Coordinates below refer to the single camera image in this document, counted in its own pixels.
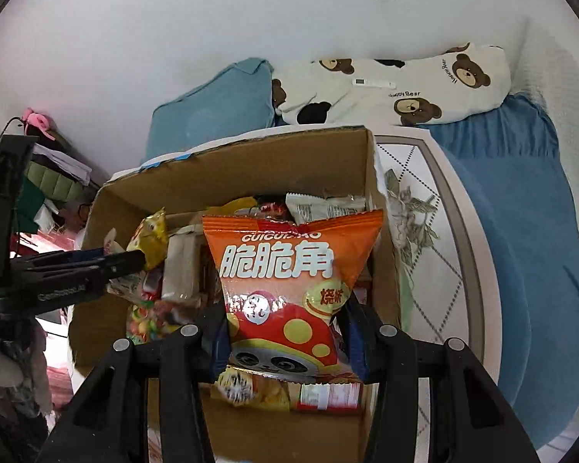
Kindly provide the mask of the green candy bag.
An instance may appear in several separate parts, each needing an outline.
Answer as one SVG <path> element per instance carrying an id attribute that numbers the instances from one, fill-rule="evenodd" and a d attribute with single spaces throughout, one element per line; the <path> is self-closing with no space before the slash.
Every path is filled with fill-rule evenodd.
<path id="1" fill-rule="evenodd" d="M 128 311 L 126 337 L 136 345 L 165 339 L 192 322 L 187 308 L 165 300 L 145 301 Z"/>

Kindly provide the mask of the red white spicy strip packet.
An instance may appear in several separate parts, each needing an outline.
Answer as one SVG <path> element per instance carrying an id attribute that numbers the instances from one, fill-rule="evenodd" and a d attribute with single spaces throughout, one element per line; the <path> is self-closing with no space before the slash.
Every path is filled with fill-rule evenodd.
<path id="1" fill-rule="evenodd" d="M 361 385 L 301 385 L 295 409 L 303 412 L 356 414 L 361 409 Z"/>

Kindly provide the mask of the bear print pillow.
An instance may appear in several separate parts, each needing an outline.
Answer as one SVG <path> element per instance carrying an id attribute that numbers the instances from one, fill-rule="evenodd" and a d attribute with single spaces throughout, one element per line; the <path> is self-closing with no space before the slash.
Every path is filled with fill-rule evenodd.
<path id="1" fill-rule="evenodd" d="M 498 108 L 510 87 L 504 50 L 472 43 L 419 60 L 297 62 L 272 75 L 273 107 L 288 124 L 451 123 Z"/>

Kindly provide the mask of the pile of clothes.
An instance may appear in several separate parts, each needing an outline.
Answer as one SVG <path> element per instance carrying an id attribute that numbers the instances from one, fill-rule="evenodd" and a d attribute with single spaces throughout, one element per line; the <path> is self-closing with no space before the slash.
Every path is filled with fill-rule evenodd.
<path id="1" fill-rule="evenodd" d="M 38 225 L 25 211 L 27 169 L 36 138 L 27 135 L 0 137 L 0 278 L 6 274 L 22 233 L 34 234 Z M 44 357 L 44 329 L 36 316 L 0 316 L 0 389 L 19 416 L 36 419 L 53 409 Z"/>

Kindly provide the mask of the teal blue pillow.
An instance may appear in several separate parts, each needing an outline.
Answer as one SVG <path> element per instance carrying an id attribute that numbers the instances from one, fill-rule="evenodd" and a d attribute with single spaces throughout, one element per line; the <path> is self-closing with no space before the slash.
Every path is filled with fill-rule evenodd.
<path id="1" fill-rule="evenodd" d="M 275 118 L 272 71 L 268 61 L 250 57 L 158 106 L 152 112 L 145 158 L 271 127 Z"/>

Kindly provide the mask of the white patterned quilt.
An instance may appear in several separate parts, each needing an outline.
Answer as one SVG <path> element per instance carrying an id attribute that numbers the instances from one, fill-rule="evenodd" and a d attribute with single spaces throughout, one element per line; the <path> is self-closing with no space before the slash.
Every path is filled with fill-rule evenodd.
<path id="1" fill-rule="evenodd" d="M 492 379 L 502 354 L 498 278 L 476 208 L 450 159 L 426 130 L 373 133 L 387 188 L 408 193 L 411 260 L 400 271 L 401 324 L 411 338 L 466 342 Z"/>

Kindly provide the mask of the white remote control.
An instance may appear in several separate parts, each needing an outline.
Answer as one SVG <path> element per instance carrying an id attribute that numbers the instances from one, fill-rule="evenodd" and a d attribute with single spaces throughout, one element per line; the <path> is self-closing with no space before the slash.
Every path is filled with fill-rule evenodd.
<path id="1" fill-rule="evenodd" d="M 396 84 L 394 83 L 394 81 L 382 81 L 381 79 L 371 79 L 371 78 L 353 78 L 352 85 L 363 88 L 377 88 L 387 90 L 396 89 Z"/>

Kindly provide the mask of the blue bed sheet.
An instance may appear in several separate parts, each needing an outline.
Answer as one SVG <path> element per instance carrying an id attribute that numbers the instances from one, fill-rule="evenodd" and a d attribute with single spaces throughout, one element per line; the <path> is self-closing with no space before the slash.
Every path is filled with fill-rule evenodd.
<path id="1" fill-rule="evenodd" d="M 502 308 L 499 388 L 541 448 L 579 407 L 579 228 L 557 130 L 515 94 L 430 132 L 491 248 Z"/>

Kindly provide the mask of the white grey label snack packet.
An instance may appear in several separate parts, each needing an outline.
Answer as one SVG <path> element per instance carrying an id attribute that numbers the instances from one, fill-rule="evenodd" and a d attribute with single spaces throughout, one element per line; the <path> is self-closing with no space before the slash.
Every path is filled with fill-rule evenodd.
<path id="1" fill-rule="evenodd" d="M 340 196 L 339 198 L 320 198 L 303 193 L 288 193 L 285 205 L 297 225 L 339 218 L 366 210 L 364 196 Z"/>

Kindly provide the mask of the yellow panda snack bag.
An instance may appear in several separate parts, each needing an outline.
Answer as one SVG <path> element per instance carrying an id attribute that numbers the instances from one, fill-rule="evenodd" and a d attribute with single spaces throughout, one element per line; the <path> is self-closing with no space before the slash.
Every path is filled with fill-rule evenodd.
<path id="1" fill-rule="evenodd" d="M 130 239 L 126 251 L 141 251 L 145 258 L 144 270 L 151 271 L 161 264 L 168 252 L 168 234 L 165 209 L 143 218 Z"/>

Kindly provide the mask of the yellow instant noodle packet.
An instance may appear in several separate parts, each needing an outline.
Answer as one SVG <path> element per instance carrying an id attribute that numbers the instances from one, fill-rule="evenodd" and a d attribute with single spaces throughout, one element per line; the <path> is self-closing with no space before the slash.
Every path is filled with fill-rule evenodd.
<path id="1" fill-rule="evenodd" d="M 244 196 L 234 199 L 222 206 L 211 208 L 209 214 L 221 216 L 248 216 L 264 220 L 288 221 L 291 214 L 288 207 L 277 199 L 256 199 L 254 196 Z"/>

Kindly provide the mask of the white wafer snack pack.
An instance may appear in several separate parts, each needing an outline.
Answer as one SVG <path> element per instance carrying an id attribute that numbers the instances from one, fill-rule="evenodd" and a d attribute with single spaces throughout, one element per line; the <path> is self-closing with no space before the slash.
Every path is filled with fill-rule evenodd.
<path id="1" fill-rule="evenodd" d="M 179 228 L 169 237 L 164 263 L 162 299 L 187 307 L 203 306 L 201 282 L 202 225 Z"/>

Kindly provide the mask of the cardboard milk box blue print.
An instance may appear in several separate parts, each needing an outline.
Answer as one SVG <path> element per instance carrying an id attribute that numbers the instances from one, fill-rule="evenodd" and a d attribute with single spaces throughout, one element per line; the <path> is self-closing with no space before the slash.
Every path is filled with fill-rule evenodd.
<path id="1" fill-rule="evenodd" d="M 128 171 L 106 183 L 86 225 L 84 248 L 110 229 L 121 245 L 148 214 L 203 211 L 243 196 L 364 196 L 386 206 L 373 137 L 364 128 L 285 127 L 217 140 L 186 156 Z M 247 462 L 360 462 L 372 407 L 360 415 L 238 409 L 204 397 L 215 456 Z"/>

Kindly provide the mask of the small red snack packet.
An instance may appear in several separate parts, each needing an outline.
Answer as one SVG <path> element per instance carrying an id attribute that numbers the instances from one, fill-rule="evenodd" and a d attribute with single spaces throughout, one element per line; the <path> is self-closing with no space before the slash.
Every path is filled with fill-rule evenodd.
<path id="1" fill-rule="evenodd" d="M 162 297 L 164 268 L 158 265 L 157 268 L 146 273 L 141 281 L 141 298 L 144 301 L 157 301 Z"/>

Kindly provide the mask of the orange panda snack bag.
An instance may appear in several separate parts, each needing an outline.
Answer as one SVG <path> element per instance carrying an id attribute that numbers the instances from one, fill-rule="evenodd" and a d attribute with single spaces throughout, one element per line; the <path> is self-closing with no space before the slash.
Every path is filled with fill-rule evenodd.
<path id="1" fill-rule="evenodd" d="M 205 216 L 225 298 L 231 365 L 287 382 L 355 382 L 334 318 L 383 222 L 380 210 L 301 225 Z"/>
<path id="2" fill-rule="evenodd" d="M 228 367 L 219 375 L 210 388 L 210 397 L 233 407 L 291 411 L 291 398 L 284 382 L 233 367 Z"/>

